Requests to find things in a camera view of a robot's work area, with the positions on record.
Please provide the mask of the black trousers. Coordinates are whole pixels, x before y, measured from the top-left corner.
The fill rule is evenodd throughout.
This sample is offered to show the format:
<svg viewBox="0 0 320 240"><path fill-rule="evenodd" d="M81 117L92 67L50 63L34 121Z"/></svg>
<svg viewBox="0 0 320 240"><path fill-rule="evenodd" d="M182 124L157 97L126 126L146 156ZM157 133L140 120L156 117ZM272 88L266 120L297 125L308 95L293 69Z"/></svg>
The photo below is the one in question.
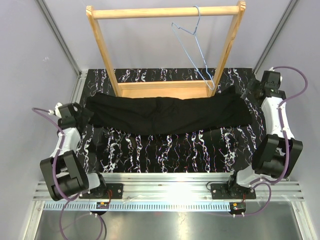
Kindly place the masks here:
<svg viewBox="0 0 320 240"><path fill-rule="evenodd" d="M250 110L234 86L212 97L128 98L97 92L85 101L89 124L141 136L181 135L210 128L245 127Z"/></svg>

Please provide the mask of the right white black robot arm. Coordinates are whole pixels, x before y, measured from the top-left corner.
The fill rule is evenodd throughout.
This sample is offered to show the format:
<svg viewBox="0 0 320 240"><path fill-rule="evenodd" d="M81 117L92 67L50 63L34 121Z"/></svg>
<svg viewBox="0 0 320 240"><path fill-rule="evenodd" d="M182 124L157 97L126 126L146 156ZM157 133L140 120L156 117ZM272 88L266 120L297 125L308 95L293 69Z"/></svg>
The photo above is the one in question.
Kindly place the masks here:
<svg viewBox="0 0 320 240"><path fill-rule="evenodd" d="M263 72L255 98L264 114L266 135L252 156L251 165L232 174L225 188L232 199L254 192L259 183L275 185L287 178L302 150L289 126L286 106L290 100L280 89L282 76L277 67Z"/></svg>

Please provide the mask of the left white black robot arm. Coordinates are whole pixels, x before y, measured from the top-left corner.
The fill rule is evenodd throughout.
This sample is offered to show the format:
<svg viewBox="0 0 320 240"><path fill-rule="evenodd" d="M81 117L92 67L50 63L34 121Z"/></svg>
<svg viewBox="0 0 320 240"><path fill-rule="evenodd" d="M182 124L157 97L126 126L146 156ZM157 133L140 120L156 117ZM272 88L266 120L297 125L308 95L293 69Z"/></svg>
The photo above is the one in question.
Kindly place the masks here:
<svg viewBox="0 0 320 240"><path fill-rule="evenodd" d="M50 157L39 164L50 197L54 201L73 199L83 192L101 199L107 195L108 187L99 172L86 173L77 158L78 143L82 132L94 115L78 103L58 102L49 115L58 117L58 142Z"/></svg>

